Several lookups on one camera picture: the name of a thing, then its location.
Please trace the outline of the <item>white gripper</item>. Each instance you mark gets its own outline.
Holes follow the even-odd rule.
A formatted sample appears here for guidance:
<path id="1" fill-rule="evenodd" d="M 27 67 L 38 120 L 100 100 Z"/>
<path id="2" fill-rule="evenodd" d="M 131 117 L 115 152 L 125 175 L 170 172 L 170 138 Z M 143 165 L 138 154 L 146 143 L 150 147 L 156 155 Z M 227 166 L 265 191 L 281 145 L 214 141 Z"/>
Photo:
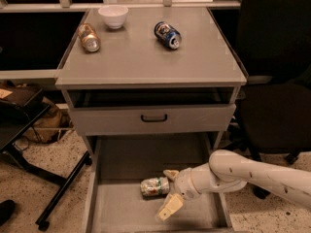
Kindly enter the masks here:
<path id="1" fill-rule="evenodd" d="M 191 171 L 191 168 L 180 172 L 178 170 L 163 171 L 169 180 L 174 181 L 174 189 L 177 193 L 169 193 L 166 196 L 163 205 L 156 214 L 158 219 L 166 221 L 183 207 L 184 200 L 192 200 L 200 196 L 192 182 Z"/>

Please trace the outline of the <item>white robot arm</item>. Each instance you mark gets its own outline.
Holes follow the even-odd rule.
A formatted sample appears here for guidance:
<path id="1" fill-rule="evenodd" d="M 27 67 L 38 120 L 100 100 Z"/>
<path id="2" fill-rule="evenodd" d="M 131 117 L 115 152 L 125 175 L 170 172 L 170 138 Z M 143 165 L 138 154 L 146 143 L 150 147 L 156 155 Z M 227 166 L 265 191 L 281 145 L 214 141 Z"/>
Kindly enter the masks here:
<path id="1" fill-rule="evenodd" d="M 182 171 L 164 170 L 170 191 L 156 216 L 166 221 L 187 200 L 203 193 L 226 193 L 254 184 L 285 200 L 311 209 L 311 173 L 258 162 L 229 150 L 215 150 L 207 163 Z"/>

